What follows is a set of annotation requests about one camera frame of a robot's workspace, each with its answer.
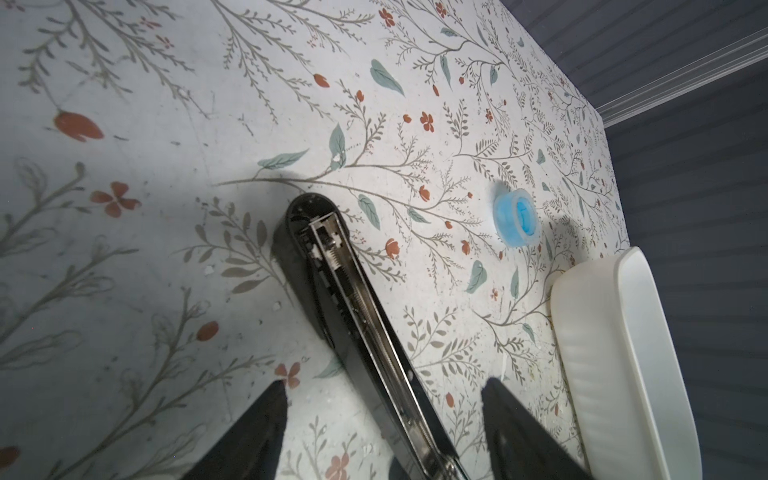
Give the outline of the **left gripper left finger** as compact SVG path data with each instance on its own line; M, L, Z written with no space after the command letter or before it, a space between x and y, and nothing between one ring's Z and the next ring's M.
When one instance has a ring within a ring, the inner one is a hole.
M277 380L182 479L275 479L287 420L285 384Z

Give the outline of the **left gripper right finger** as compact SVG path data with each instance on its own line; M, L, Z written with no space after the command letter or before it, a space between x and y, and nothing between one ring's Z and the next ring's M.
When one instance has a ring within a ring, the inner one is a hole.
M481 399L494 479L591 478L499 379L488 379Z

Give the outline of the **black stapler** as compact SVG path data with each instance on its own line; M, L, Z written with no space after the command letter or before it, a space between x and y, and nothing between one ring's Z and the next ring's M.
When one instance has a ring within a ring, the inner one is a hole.
M305 193L274 235L277 259L409 479L464 479L445 428L352 246L336 204Z

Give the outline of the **white plastic tray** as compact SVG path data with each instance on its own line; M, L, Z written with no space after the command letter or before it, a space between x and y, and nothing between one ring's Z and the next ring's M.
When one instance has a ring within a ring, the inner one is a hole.
M702 478L692 409L642 250L569 269L550 303L592 475Z

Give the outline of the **blue tape roll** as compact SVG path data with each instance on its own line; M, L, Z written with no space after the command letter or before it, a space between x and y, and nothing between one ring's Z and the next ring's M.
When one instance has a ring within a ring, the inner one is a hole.
M541 224L533 198L525 189L496 197L492 217L497 233L509 247L526 247L540 240Z

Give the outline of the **floral table mat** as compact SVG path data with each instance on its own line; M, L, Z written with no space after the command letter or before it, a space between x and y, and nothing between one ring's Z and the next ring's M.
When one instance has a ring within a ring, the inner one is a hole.
M533 246L494 225L517 189ZM586 462L550 292L627 231L600 116L503 3L5 1L2 477L179 479L280 380L279 478L387 478L277 259L303 193L471 478L491 377Z

